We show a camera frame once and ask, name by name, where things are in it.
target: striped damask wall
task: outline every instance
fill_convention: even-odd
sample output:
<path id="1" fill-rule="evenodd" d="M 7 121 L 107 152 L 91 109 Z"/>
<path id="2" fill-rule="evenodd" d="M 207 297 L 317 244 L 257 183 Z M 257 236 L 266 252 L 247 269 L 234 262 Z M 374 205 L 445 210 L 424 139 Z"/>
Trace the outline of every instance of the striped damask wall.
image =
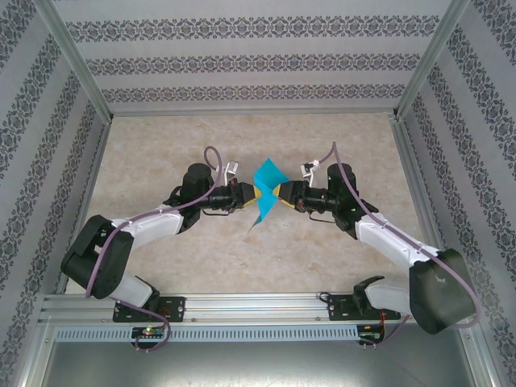
<path id="1" fill-rule="evenodd" d="M 106 130 L 34 5 L 0 2 L 0 386 L 23 362 Z"/>
<path id="2" fill-rule="evenodd" d="M 405 117 L 448 247 L 463 252 L 503 385 L 516 385 L 516 1 L 474 0 Z"/>
<path id="3" fill-rule="evenodd" d="M 55 5 L 115 113 L 397 105 L 450 0 Z"/>

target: beige floor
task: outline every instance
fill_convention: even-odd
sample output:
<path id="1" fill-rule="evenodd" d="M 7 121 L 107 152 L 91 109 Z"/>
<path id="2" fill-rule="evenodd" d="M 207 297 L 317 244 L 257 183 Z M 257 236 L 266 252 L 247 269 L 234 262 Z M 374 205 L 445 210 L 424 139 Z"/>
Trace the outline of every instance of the beige floor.
<path id="1" fill-rule="evenodd" d="M 181 184 L 188 166 L 214 145 L 239 162 L 238 178 L 270 157 L 293 180 L 299 165 L 337 141 L 360 195 L 421 238 L 414 205 L 385 114 L 297 114 L 118 118 L 113 122 L 89 216 L 122 218 L 153 209 Z M 326 166 L 318 171 L 325 185 Z M 373 275 L 402 277 L 380 253 L 335 225 L 315 223 L 278 203 L 249 228 L 257 206 L 201 220 L 189 231 L 131 254 L 127 271 L 161 293 L 348 291 Z M 67 293 L 84 293 L 70 282 Z"/>

